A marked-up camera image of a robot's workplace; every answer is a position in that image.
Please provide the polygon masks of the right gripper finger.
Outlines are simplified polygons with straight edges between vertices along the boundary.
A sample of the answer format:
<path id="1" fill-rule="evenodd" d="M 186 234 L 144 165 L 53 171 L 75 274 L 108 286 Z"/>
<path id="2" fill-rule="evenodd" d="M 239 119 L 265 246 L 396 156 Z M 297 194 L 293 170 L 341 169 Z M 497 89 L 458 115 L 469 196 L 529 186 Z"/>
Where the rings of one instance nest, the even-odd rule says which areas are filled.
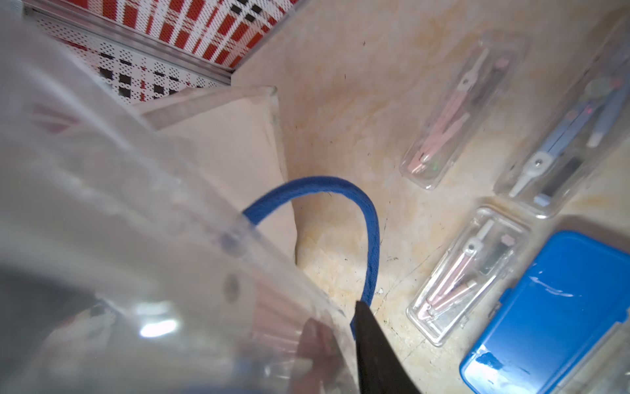
<path id="1" fill-rule="evenodd" d="M 355 304 L 354 338 L 361 393 L 420 394 L 368 305 Z"/>

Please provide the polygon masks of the clear case pink compass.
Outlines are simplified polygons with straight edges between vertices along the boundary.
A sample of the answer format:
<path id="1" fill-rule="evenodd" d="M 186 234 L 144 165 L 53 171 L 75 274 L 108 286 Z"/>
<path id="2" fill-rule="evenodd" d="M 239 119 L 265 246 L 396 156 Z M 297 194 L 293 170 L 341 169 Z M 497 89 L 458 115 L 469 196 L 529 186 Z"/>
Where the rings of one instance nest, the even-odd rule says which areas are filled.
<path id="1" fill-rule="evenodd" d="M 400 162 L 400 172 L 424 190 L 435 189 L 511 84 L 531 47 L 514 31 L 486 31 Z"/>

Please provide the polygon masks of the clear case pink small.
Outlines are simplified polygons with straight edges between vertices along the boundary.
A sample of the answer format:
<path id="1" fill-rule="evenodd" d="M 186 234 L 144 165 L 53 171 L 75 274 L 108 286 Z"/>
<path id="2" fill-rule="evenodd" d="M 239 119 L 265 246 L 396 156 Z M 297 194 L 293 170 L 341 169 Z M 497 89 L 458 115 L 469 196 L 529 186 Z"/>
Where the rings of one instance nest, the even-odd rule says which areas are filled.
<path id="1" fill-rule="evenodd" d="M 412 325 L 433 346 L 442 346 L 493 284 L 512 271 L 530 233 L 493 206 L 476 208 L 407 307 Z"/>

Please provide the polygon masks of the white canvas cartoon bag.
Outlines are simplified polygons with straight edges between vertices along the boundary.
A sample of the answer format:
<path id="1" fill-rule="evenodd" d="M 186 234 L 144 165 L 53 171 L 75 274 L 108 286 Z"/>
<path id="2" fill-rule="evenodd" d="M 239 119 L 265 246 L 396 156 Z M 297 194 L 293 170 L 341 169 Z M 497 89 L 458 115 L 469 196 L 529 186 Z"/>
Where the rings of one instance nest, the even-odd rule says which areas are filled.
<path id="1" fill-rule="evenodd" d="M 354 202 L 367 231 L 360 300 L 372 304 L 380 263 L 377 210 L 365 192 L 342 178 L 288 180 L 274 88 L 187 88 L 134 108 L 287 259 L 295 259 L 297 246 L 292 200 L 331 194 Z"/>

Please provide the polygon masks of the clear compass case grey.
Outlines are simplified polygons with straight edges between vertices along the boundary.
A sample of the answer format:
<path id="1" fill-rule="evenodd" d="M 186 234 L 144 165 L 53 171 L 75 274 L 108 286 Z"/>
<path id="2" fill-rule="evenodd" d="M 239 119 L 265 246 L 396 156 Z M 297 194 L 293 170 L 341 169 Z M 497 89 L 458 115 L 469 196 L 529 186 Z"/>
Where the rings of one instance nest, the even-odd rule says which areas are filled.
<path id="1" fill-rule="evenodd" d="M 498 197 L 535 218 L 559 213 L 629 136 L 628 8 L 610 23 L 536 139 L 494 186 Z"/>

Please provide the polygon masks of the blue plastic pencil case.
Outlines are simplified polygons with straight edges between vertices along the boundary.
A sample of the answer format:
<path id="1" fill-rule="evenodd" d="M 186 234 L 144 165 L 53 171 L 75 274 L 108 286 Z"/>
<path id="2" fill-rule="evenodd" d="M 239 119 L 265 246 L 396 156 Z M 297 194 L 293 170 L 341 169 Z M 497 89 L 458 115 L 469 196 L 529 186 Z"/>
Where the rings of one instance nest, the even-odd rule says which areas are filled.
<path id="1" fill-rule="evenodd" d="M 460 377 L 474 393 L 552 393 L 628 311 L 628 253 L 559 231 L 500 297 Z"/>

